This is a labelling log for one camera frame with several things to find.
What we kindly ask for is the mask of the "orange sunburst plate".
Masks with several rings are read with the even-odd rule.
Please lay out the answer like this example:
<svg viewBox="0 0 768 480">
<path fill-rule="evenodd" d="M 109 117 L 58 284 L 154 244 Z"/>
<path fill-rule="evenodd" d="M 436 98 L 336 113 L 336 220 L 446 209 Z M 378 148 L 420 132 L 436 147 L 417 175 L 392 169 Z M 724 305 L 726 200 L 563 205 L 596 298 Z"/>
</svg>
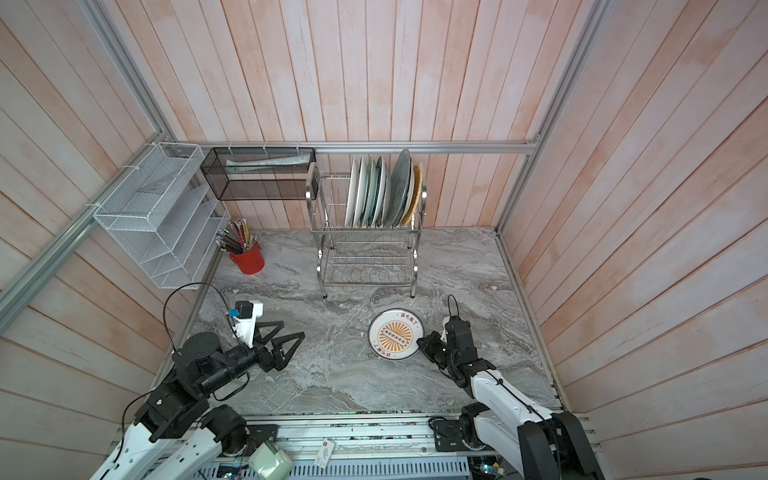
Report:
<svg viewBox="0 0 768 480">
<path fill-rule="evenodd" d="M 368 328 L 368 343 L 373 352 L 386 360 L 405 360 L 415 355 L 418 340 L 424 336 L 419 317 L 406 309 L 392 308 L 378 314 Z"/>
<path fill-rule="evenodd" d="M 362 216 L 365 209 L 367 190 L 368 190 L 368 177 L 370 169 L 370 159 L 364 157 L 360 162 L 359 178 L 357 185 L 357 197 L 355 203 L 355 211 L 353 217 L 353 226 L 360 227 L 362 224 Z"/>
</svg>

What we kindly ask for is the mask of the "steel dish rack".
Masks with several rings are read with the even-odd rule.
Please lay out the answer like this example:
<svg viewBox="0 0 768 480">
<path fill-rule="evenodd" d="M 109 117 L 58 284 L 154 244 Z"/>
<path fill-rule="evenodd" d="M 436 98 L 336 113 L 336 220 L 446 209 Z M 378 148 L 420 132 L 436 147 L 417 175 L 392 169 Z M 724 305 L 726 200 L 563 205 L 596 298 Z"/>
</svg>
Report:
<svg viewBox="0 0 768 480">
<path fill-rule="evenodd" d="M 422 180 L 411 223 L 395 227 L 344 225 L 349 174 L 320 173 L 310 166 L 305 200 L 317 258 L 316 276 L 321 293 L 329 287 L 371 286 L 403 288 L 416 296 L 418 258 L 427 186 Z"/>
</svg>

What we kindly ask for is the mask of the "pale green glass plate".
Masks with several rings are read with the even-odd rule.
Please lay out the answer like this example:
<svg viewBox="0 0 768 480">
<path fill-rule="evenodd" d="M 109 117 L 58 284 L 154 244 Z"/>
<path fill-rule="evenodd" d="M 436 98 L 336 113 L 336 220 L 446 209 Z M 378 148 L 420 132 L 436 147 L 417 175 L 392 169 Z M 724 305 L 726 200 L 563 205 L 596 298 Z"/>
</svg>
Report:
<svg viewBox="0 0 768 480">
<path fill-rule="evenodd" d="M 410 151 L 403 149 L 393 169 L 390 180 L 390 198 L 384 219 L 386 227 L 397 226 L 405 212 L 412 174 Z"/>
</svg>

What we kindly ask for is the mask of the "cream floral plate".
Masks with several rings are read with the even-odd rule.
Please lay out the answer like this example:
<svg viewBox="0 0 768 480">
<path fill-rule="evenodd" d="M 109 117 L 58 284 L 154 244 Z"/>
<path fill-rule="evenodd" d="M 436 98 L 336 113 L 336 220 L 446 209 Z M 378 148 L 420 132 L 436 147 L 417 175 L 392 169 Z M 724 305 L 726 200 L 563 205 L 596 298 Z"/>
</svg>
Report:
<svg viewBox="0 0 768 480">
<path fill-rule="evenodd" d="M 407 216 L 408 216 L 408 212 L 410 211 L 410 206 L 413 200 L 414 189 L 415 189 L 415 173 L 412 171 L 410 175 L 410 180 L 409 180 L 409 188 L 407 191 L 406 203 L 405 203 L 403 214 L 400 218 L 399 226 L 405 226 L 408 222 Z"/>
</svg>

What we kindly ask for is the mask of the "green rimmed white plate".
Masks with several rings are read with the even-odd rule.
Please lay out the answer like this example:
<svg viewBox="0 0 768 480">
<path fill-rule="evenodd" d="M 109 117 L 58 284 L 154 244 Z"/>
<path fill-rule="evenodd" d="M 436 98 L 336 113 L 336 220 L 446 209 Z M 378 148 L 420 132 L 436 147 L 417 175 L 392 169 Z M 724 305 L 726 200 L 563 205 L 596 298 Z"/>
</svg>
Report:
<svg viewBox="0 0 768 480">
<path fill-rule="evenodd" d="M 386 195 L 389 182 L 389 172 L 386 162 L 380 157 L 377 160 L 378 168 L 378 191 L 375 202 L 374 217 L 372 220 L 373 227 L 381 227 L 383 225 L 384 210 L 386 206 Z"/>
</svg>

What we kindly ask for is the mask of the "white black-rimmed plate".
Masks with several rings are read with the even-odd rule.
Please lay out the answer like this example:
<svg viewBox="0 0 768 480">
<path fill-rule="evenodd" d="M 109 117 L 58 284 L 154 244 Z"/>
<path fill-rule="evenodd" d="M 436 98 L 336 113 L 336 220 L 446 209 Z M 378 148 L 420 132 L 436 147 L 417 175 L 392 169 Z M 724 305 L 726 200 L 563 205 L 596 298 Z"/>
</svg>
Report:
<svg viewBox="0 0 768 480">
<path fill-rule="evenodd" d="M 360 170 L 360 160 L 357 158 L 354 158 L 351 172 L 350 172 L 346 212 L 345 212 L 345 220 L 344 220 L 344 225 L 347 228 L 351 228 L 353 226 L 353 222 L 355 218 L 359 170 Z"/>
</svg>

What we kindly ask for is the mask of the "yellow woven round tray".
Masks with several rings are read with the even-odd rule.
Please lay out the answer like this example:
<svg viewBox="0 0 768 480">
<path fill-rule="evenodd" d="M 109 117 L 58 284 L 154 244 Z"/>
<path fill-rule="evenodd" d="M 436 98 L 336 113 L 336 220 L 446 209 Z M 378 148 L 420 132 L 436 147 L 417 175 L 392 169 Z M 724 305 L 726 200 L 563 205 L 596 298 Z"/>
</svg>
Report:
<svg viewBox="0 0 768 480">
<path fill-rule="evenodd" d="M 413 172 L 415 173 L 415 189 L 414 189 L 413 200 L 410 206 L 410 211 L 408 212 L 408 216 L 407 216 L 408 222 L 405 226 L 411 223 L 411 220 L 415 214 L 416 207 L 418 204 L 418 197 L 420 195 L 420 190 L 421 190 L 421 185 L 423 180 L 422 166 L 420 164 L 413 165 Z"/>
</svg>

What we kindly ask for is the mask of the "pale green flower plate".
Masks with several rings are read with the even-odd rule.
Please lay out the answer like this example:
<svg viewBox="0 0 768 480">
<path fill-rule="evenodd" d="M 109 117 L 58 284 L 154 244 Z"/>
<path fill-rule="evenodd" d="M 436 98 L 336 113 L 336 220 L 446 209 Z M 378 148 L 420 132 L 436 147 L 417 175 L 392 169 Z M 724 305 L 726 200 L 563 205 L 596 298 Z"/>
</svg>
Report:
<svg viewBox="0 0 768 480">
<path fill-rule="evenodd" d="M 378 197 L 378 185 L 379 185 L 379 166 L 378 161 L 371 159 L 369 162 L 369 176 L 368 176 L 368 189 L 366 196 L 366 204 L 363 217 L 361 219 L 361 225 L 363 227 L 370 227 L 373 222 L 373 216 L 375 211 L 375 203 Z"/>
</svg>

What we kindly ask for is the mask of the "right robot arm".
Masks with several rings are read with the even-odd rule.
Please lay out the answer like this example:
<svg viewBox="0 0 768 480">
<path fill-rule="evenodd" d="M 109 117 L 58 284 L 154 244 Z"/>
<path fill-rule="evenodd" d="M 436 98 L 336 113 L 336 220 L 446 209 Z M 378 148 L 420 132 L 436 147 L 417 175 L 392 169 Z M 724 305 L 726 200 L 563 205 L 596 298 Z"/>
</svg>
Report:
<svg viewBox="0 0 768 480">
<path fill-rule="evenodd" d="M 524 479 L 602 479 L 604 473 L 581 421 L 523 394 L 478 356 L 470 323 L 454 315 L 419 350 L 474 402 L 454 424 L 462 443 L 495 450 Z"/>
</svg>

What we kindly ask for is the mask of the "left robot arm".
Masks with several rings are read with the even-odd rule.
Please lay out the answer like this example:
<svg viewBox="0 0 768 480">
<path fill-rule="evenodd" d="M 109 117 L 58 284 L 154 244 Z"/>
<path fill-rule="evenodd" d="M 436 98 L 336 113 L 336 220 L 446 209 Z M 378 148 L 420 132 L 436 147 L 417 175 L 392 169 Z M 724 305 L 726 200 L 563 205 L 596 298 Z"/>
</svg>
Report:
<svg viewBox="0 0 768 480">
<path fill-rule="evenodd" d="M 211 408 L 209 398 L 254 366 L 265 372 L 287 367 L 305 334 L 279 336 L 282 321 L 265 325 L 273 329 L 266 337 L 228 351 L 214 332 L 190 336 L 173 353 L 173 367 L 162 382 L 140 396 L 144 404 L 92 477 L 185 479 L 221 454 L 244 453 L 245 418 L 224 403 Z"/>
</svg>

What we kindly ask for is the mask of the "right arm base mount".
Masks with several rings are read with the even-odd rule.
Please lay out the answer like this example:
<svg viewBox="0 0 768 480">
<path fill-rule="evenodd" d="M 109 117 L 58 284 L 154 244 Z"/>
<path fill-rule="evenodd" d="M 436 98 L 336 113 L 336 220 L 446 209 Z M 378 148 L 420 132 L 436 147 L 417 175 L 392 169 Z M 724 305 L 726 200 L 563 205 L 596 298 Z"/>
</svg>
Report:
<svg viewBox="0 0 768 480">
<path fill-rule="evenodd" d="M 473 440 L 471 426 L 467 420 L 432 417 L 428 426 L 434 434 L 435 449 L 439 452 L 482 450 L 483 446 Z"/>
</svg>

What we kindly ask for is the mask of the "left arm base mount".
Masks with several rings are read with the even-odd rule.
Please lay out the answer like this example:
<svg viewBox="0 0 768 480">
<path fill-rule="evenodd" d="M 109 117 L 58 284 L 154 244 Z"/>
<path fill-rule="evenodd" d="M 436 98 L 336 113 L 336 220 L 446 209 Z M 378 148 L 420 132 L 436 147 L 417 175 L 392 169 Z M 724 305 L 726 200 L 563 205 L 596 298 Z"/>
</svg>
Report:
<svg viewBox="0 0 768 480">
<path fill-rule="evenodd" d="M 246 448 L 244 454 L 249 456 L 265 441 L 274 442 L 277 438 L 279 426 L 277 424 L 248 424 Z"/>
</svg>

